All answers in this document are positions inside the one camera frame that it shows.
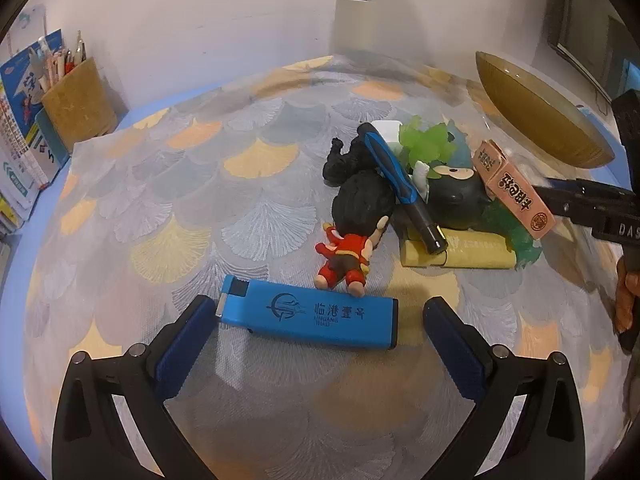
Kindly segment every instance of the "blue book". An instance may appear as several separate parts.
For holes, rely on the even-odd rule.
[[[62,48],[62,31],[57,30],[47,36],[47,44],[52,52]],[[38,42],[31,45],[36,52]],[[15,122],[22,136],[26,137],[35,124],[36,114],[42,110],[44,92],[29,60],[29,49],[21,51],[0,67],[0,78],[6,99],[14,114]]]

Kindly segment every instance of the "blue pen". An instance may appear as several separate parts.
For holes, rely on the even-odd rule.
[[[398,336],[398,300],[225,277],[220,322],[257,333],[320,344],[391,349]]]
[[[414,183],[402,168],[380,133],[370,123],[358,126],[358,134],[364,137],[364,144],[370,151],[382,173],[393,186],[396,196],[404,206],[408,217],[420,233],[429,254],[439,254],[447,249],[447,239],[440,227],[431,219],[427,205],[415,189]]]

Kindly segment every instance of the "ginkgo leaf pattern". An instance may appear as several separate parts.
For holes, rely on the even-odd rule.
[[[271,146],[260,139],[244,152],[224,161],[225,170],[233,176],[258,178],[283,171],[298,156],[296,144]]]
[[[57,300],[71,285],[76,276],[76,266],[61,259],[59,264],[42,280],[42,296],[46,301]]]
[[[155,202],[148,198],[136,201],[118,219],[113,229],[116,240],[125,244],[152,233],[169,218],[172,208],[171,203]]]
[[[220,252],[212,245],[209,259],[187,283],[172,292],[174,305],[182,312],[198,294],[205,294],[216,300],[220,296],[220,287],[227,274],[241,280],[266,280],[269,277],[267,266],[240,267],[223,260]]]
[[[326,262],[314,247],[327,242],[322,223],[332,221],[338,193],[322,178],[333,137],[346,151],[363,121],[419,115],[424,127],[454,123],[468,152],[493,139],[530,178],[576,178],[521,147],[497,114],[480,83],[352,52],[233,82],[77,143],[19,316],[23,374],[2,378],[24,385],[41,468],[50,471],[60,386],[76,349],[98,358],[149,343],[197,294],[219,298],[226,274],[314,286]],[[634,398],[609,317],[618,259],[610,245],[561,222],[523,269],[414,269],[400,263],[395,225],[370,258],[365,290],[398,300],[397,347],[352,351],[219,324],[166,402],[194,451],[220,478],[421,478],[474,406],[424,329],[425,301],[442,296],[490,344],[566,355],[593,476],[624,429],[621,399]],[[336,293],[345,292],[339,283]],[[157,469],[118,408],[136,456]],[[516,399],[480,471],[500,461],[521,408]]]
[[[95,200],[81,200],[60,219],[60,234],[71,235],[78,231],[95,209]]]
[[[393,440],[388,436],[368,441],[345,452],[345,442],[335,436],[313,432],[283,464],[267,469],[269,478],[349,478],[378,480],[394,457]]]
[[[248,132],[254,128],[261,128],[271,121],[282,108],[282,99],[268,99],[256,101],[247,108],[237,111],[226,124],[233,130]]]
[[[241,219],[222,229],[222,238],[241,258],[261,262],[299,248],[314,225],[316,208],[290,207],[263,198]]]
[[[109,172],[98,182],[89,188],[87,195],[92,198],[100,198],[109,194],[124,179],[126,174],[113,166]]]
[[[329,116],[324,105],[301,108],[286,103],[262,136],[273,144],[291,144],[317,136],[327,129],[328,124]]]
[[[393,108],[386,101],[372,101],[353,96],[341,104],[334,105],[333,109],[345,119],[364,123],[385,119]]]
[[[214,164],[196,164],[188,156],[157,176],[149,185],[163,200],[174,200],[188,195],[202,186],[216,172]]]
[[[250,384],[255,390],[282,395],[300,386],[329,381],[353,360],[347,350],[256,339],[235,327],[218,335],[218,347],[228,351],[225,361],[216,364],[216,372],[226,384],[235,388]]]
[[[107,219],[121,215],[142,194],[145,187],[146,184],[136,186],[126,181],[121,182],[109,195],[98,200],[98,213]]]
[[[184,152],[154,152],[131,168],[131,174],[142,182],[168,170],[176,162],[180,162],[183,157]]]
[[[131,264],[152,283],[173,283],[198,265],[210,237],[211,229],[188,230],[171,218],[155,237],[131,248]]]

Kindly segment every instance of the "black haired figurine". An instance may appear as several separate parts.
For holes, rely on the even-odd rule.
[[[341,185],[331,214],[334,224],[323,224],[329,244],[316,251],[327,259],[314,278],[316,288],[334,288],[346,280],[350,294],[364,295],[369,258],[396,206],[391,184],[376,173],[376,163],[360,136],[351,141],[349,153],[340,154],[342,141],[332,140],[322,170],[329,184]]]

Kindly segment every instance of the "pink box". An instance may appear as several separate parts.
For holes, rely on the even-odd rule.
[[[556,219],[533,186],[492,140],[484,140],[474,153],[474,166],[485,186],[524,225],[535,240],[547,234]]]

